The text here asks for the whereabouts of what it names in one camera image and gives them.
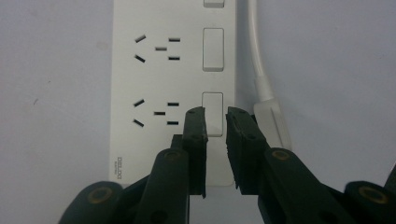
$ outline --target gray surface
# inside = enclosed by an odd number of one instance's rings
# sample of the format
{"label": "gray surface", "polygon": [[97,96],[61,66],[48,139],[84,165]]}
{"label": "gray surface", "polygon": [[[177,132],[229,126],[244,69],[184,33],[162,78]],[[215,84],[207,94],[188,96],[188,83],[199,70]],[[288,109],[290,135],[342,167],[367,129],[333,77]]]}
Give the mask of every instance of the gray surface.
{"label": "gray surface", "polygon": [[[238,105],[255,102],[240,1]],[[396,2],[265,0],[262,52],[295,153],[323,181],[383,185],[396,160]],[[112,1],[0,2],[0,223],[56,223],[107,178]],[[208,188],[191,223],[262,223]]]}

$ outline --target white power strip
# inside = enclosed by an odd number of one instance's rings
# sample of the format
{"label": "white power strip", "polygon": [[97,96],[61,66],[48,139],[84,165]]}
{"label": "white power strip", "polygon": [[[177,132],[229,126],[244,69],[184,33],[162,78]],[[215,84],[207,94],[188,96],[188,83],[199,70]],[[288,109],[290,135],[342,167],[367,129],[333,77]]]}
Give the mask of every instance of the white power strip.
{"label": "white power strip", "polygon": [[187,110],[205,107],[206,184],[227,186],[226,121],[235,95],[235,0],[115,0],[109,178],[149,175],[182,134]]}

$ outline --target power strip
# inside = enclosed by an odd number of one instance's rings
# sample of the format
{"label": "power strip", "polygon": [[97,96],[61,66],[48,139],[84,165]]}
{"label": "power strip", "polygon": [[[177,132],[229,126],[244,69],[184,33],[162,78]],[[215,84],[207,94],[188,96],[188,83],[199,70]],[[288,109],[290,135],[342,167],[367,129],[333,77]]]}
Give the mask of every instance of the power strip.
{"label": "power strip", "polygon": [[228,186],[225,112],[235,95],[235,0],[115,0],[109,179],[132,184],[205,107],[206,184]]}

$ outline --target socket hole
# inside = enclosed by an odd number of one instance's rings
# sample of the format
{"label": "socket hole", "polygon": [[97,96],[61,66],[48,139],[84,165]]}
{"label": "socket hole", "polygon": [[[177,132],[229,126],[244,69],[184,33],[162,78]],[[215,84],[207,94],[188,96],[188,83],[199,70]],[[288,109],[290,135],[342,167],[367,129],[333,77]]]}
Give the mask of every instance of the socket hole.
{"label": "socket hole", "polygon": [[178,125],[178,121],[168,121],[166,122],[167,125]]}
{"label": "socket hole", "polygon": [[137,119],[134,119],[134,123],[137,124],[137,125],[139,125],[139,126],[142,127],[142,128],[145,126],[142,122],[140,122],[140,121],[137,120]]}
{"label": "socket hole", "polygon": [[144,63],[146,60],[144,59],[144,58],[142,58],[142,57],[140,57],[139,55],[135,55],[134,56],[137,60],[139,60],[140,62],[142,62],[142,63]]}
{"label": "socket hole", "polygon": [[175,102],[171,102],[171,103],[168,103],[168,106],[178,106],[178,103],[175,103]]}
{"label": "socket hole", "polygon": [[166,47],[155,47],[155,50],[157,50],[157,51],[167,51],[168,48],[166,48]]}
{"label": "socket hole", "polygon": [[165,112],[154,112],[154,116],[165,116]]}
{"label": "socket hole", "polygon": [[169,38],[169,42],[180,42],[180,38],[176,38],[176,37]]}
{"label": "socket hole", "polygon": [[139,36],[138,38],[136,38],[136,39],[134,40],[134,42],[139,43],[140,41],[142,41],[142,40],[144,40],[144,39],[146,39],[146,36],[145,36],[145,35],[141,35],[141,36]]}
{"label": "socket hole", "polygon": [[178,56],[169,56],[168,60],[169,61],[180,61],[180,57],[178,57]]}
{"label": "socket hole", "polygon": [[145,100],[141,99],[138,102],[134,103],[134,107],[137,107],[137,106],[139,106],[139,105],[141,105],[143,103],[145,103]]}

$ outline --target electrical socket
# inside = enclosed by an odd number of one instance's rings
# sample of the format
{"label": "electrical socket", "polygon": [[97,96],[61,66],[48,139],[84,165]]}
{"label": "electrical socket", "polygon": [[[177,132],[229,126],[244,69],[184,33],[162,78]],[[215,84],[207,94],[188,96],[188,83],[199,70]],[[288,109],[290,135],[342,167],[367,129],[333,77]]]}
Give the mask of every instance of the electrical socket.
{"label": "electrical socket", "polygon": [[[209,136],[206,184],[233,183],[224,112],[234,106],[236,2],[214,6],[205,7],[204,0],[114,1],[111,181],[132,184],[149,175],[158,152],[183,133],[185,113],[202,105]],[[216,61],[218,54],[223,58]],[[212,62],[223,67],[212,69]]]}

